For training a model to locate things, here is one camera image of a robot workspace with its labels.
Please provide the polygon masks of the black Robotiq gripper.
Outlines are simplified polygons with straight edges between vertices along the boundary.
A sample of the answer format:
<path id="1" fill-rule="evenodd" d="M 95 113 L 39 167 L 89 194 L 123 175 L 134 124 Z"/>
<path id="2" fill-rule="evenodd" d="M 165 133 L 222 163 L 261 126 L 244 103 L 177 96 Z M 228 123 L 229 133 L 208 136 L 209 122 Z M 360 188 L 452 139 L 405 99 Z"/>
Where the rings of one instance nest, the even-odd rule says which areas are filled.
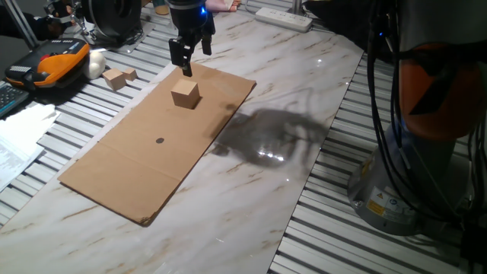
<path id="1" fill-rule="evenodd" d="M 215 34 L 213 15 L 206 7 L 206 0 L 167 0 L 167 4 L 173 25 L 178 29 L 178 38 L 168 41 L 171 62 L 180 67 L 185 76 L 192 77 L 190 60 L 193 46 L 185 43 L 201 41 L 203 54 L 210 56 Z"/>

